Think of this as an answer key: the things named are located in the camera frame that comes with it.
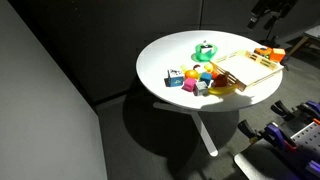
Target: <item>blue cube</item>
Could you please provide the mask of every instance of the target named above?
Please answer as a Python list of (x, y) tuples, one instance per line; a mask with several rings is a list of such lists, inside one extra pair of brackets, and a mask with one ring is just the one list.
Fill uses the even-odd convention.
[(170, 87), (182, 86), (184, 80), (184, 74), (182, 71), (169, 69), (168, 70), (168, 81)]
[(212, 74), (204, 72), (200, 77), (200, 81), (204, 81), (207, 84), (207, 86), (209, 86), (211, 78), (212, 78)]

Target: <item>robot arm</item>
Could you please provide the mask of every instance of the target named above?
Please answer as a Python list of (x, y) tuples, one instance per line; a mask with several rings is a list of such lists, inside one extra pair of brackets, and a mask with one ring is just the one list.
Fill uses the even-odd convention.
[(264, 29), (269, 30), (273, 24), (284, 18), (298, 0), (259, 0), (251, 10), (252, 17), (248, 24), (249, 29), (253, 29), (259, 19), (270, 13), (271, 19), (265, 24)]

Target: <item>pink cube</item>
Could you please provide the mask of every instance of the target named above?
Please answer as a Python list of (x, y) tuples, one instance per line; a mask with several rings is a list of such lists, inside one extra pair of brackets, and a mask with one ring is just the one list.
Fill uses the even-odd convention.
[(184, 85), (182, 89), (192, 92), (196, 83), (197, 83), (197, 80), (188, 78), (184, 81)]

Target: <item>plastic toy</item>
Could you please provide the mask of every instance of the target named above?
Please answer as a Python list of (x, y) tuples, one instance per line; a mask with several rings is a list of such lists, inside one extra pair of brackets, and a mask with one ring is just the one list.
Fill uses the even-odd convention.
[(207, 95), (208, 86), (204, 81), (197, 82), (194, 87), (194, 92), (196, 96)]
[(219, 73), (217, 71), (212, 71), (211, 75), (212, 75), (212, 79), (216, 79), (218, 77)]
[(228, 77), (224, 74), (219, 74), (214, 82), (211, 84), (211, 87), (225, 87), (228, 85)]
[(207, 44), (206, 41), (203, 44), (196, 46), (196, 57), (200, 62), (209, 62), (216, 54), (218, 48), (213, 44)]
[(212, 95), (223, 95), (234, 92), (237, 89), (237, 84), (232, 84), (231, 86), (226, 87), (211, 87), (208, 88), (208, 93)]
[(182, 86), (184, 75), (182, 71), (169, 69), (168, 70), (168, 80), (169, 80), (169, 86), (175, 87), (175, 86)]
[(262, 57), (269, 59), (272, 49), (269, 47), (266, 48), (256, 48), (254, 53), (259, 54)]
[(204, 72), (200, 77), (200, 81), (204, 81), (207, 84), (207, 86), (209, 86), (211, 78), (212, 78), (212, 74)]
[(193, 78), (198, 79), (199, 73), (196, 70), (187, 70), (184, 74), (184, 76), (187, 78)]
[(182, 71), (183, 73), (185, 73), (185, 72), (187, 71), (187, 66), (184, 65), (184, 64), (181, 65), (180, 68), (181, 68), (181, 71)]
[(286, 51), (284, 49), (273, 48), (269, 59), (271, 61), (281, 62), (285, 55)]
[(208, 63), (204, 65), (204, 69), (207, 71), (207, 73), (212, 73), (213, 72), (213, 65), (211, 63)]
[(197, 80), (195, 80), (193, 78), (187, 78), (184, 81), (184, 85), (183, 85), (182, 89), (189, 91), (189, 92), (192, 92), (196, 82), (197, 82)]

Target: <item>orange object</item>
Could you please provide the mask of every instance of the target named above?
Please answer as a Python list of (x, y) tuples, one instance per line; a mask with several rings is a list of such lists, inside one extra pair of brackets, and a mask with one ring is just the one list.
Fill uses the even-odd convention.
[(211, 74), (212, 74), (212, 79), (216, 79), (219, 75), (217, 71), (212, 71)]
[(271, 61), (281, 62), (285, 55), (284, 49), (273, 48), (269, 58)]
[(313, 118), (313, 122), (315, 122), (316, 124), (320, 125), (320, 121), (316, 118)]
[(188, 70), (185, 73), (186, 79), (192, 78), (192, 79), (198, 79), (199, 73), (196, 70)]
[(269, 59), (270, 54), (272, 53), (272, 49), (267, 48), (256, 48), (254, 49), (254, 53), (259, 54), (262, 57)]

